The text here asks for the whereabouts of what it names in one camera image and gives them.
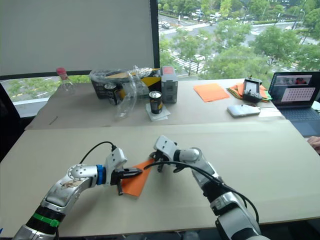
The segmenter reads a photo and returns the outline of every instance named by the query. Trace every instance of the laptop screen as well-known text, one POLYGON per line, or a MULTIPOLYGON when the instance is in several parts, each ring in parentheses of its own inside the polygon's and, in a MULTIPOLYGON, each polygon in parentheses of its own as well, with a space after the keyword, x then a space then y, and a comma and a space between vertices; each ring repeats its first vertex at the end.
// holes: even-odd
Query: laptop screen
POLYGON ((320 90, 320 72, 276 72, 269 94, 275 106, 308 107, 320 90))

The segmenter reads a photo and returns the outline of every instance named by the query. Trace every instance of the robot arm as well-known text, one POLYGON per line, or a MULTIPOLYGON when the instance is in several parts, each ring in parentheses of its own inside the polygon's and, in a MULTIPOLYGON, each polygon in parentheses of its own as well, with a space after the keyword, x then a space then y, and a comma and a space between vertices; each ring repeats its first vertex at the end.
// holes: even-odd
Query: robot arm
MULTIPOLYGON (((222 178, 205 159, 199 148, 180 150, 175 142, 163 135, 157 139, 153 148, 156 150, 152 156, 155 161, 185 163, 206 171, 214 178, 215 181, 210 180, 192 169, 193 177, 202 189, 203 195, 209 200, 213 213, 217 216, 215 225, 223 240, 268 240, 261 236, 257 221, 232 192, 232 188, 226 187, 222 178)), ((183 169, 183 166, 179 164, 176 166, 178 171, 183 169)), ((158 166, 159 172, 162 171, 162 167, 163 164, 158 166)))
POLYGON ((142 171, 123 168, 127 162, 123 151, 116 147, 106 158, 104 165, 77 164, 54 184, 29 221, 22 225, 13 240, 53 240, 60 223, 78 200, 82 191, 96 185, 117 185, 122 195, 121 179, 131 178, 142 171))

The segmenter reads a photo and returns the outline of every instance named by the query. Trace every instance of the white phone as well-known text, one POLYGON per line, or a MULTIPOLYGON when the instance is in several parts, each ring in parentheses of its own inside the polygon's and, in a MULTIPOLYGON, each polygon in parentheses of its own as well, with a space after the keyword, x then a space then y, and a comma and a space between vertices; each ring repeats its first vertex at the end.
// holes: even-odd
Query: white phone
POLYGON ((232 105, 227 107, 227 111, 234 118, 258 115, 260 113, 260 108, 256 106, 249 106, 246 104, 232 105))

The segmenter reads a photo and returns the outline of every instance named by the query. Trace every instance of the laptop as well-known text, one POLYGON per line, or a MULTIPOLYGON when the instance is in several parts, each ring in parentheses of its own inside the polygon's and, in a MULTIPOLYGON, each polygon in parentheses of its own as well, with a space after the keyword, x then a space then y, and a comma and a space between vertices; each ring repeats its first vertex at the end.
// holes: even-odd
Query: laptop
POLYGON ((276 108, 304 136, 320 136, 320 115, 311 108, 320 92, 320 71, 276 72, 269 94, 276 108))

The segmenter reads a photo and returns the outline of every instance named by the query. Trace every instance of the table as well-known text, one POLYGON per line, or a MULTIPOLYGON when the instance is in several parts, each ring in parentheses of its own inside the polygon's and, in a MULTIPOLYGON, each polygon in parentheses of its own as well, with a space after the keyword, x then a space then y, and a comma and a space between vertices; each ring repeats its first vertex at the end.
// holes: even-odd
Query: table
MULTIPOLYGON (((193 90, 193 86, 218 83, 221 87, 228 88, 243 81, 243 78, 180 81, 177 103, 166 104, 171 112, 168 120, 155 122, 150 121, 145 110, 145 104, 149 103, 149 99, 139 100, 128 118, 117 121, 115 120, 117 107, 110 105, 107 99, 98 99, 91 83, 81 83, 76 85, 76 94, 69 97, 61 97, 58 89, 26 130, 232 122, 235 119, 227 112, 227 107, 243 104, 245 103, 243 100, 235 98, 225 90, 230 95, 229 98, 203 102, 193 90)), ((236 121, 284 119, 279 112, 272 109, 276 108, 272 102, 260 102, 257 105, 262 107, 260 116, 243 117, 236 121)))
MULTIPOLYGON (((320 157, 288 120, 27 130, 0 164, 1 237, 12 237, 50 187, 96 143, 112 141, 131 167, 147 158, 159 135, 180 148, 200 148, 225 182, 254 202, 261 223, 320 216, 320 157)), ((84 163, 103 164, 109 151, 100 146, 84 163)), ((139 198, 118 196, 115 186, 87 189, 60 235, 213 227, 216 217, 190 170, 172 171, 153 168, 139 198)))

